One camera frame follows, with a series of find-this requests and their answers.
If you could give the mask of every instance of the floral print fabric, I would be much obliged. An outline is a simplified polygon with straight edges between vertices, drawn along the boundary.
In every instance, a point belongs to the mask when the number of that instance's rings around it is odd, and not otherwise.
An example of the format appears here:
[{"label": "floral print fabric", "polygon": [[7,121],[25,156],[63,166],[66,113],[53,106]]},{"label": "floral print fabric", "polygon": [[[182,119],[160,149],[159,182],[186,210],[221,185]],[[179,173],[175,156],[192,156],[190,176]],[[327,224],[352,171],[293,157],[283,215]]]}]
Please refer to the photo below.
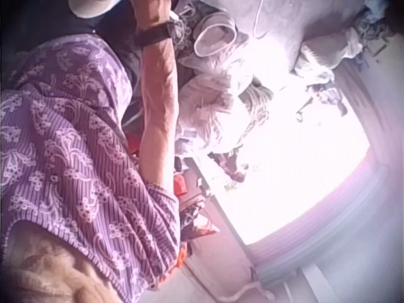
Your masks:
[{"label": "floral print fabric", "polygon": [[177,260],[178,202],[144,182],[121,119],[132,88],[96,35],[47,42],[1,95],[1,236],[36,223],[86,256],[124,302]]}]

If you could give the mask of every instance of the white wall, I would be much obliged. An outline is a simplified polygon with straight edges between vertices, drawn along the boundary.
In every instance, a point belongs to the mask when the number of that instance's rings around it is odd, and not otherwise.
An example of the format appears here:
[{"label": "white wall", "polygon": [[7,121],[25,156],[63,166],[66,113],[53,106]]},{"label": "white wall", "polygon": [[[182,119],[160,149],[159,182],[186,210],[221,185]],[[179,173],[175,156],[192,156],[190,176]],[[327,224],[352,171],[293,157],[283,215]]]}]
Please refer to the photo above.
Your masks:
[{"label": "white wall", "polygon": [[175,270],[157,292],[146,291],[140,303],[215,303],[184,270]]}]

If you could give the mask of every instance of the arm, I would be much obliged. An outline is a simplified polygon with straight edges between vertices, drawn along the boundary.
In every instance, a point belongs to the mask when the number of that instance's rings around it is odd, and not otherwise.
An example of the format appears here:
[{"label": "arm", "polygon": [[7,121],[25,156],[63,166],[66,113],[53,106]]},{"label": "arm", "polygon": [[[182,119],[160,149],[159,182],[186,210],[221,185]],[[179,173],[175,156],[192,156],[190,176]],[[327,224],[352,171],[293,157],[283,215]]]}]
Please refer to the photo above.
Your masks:
[{"label": "arm", "polygon": [[[133,4],[141,30],[169,19],[169,0],[133,0]],[[145,132],[140,145],[140,174],[172,192],[178,86],[171,39],[143,49],[141,85]]]}]

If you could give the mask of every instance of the hand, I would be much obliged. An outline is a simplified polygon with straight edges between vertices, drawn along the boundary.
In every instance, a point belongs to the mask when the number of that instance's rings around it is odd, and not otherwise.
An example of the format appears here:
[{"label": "hand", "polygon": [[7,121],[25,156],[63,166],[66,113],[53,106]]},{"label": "hand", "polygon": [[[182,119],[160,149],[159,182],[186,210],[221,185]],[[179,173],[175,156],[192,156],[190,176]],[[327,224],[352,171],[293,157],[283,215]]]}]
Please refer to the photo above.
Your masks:
[{"label": "hand", "polygon": [[131,0],[139,30],[169,21],[171,0]]}]

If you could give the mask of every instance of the wristwatch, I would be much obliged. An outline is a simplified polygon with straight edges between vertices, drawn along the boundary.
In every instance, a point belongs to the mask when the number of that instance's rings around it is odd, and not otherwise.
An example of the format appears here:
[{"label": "wristwatch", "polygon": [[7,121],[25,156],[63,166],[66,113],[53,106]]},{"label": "wristwatch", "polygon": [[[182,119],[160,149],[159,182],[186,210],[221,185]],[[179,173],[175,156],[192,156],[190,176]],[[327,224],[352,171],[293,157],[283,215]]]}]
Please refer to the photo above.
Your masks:
[{"label": "wristwatch", "polygon": [[165,39],[171,39],[171,33],[174,29],[172,22],[165,22],[155,27],[151,27],[143,32],[138,33],[135,36],[135,43],[140,47],[152,45],[164,41]]}]

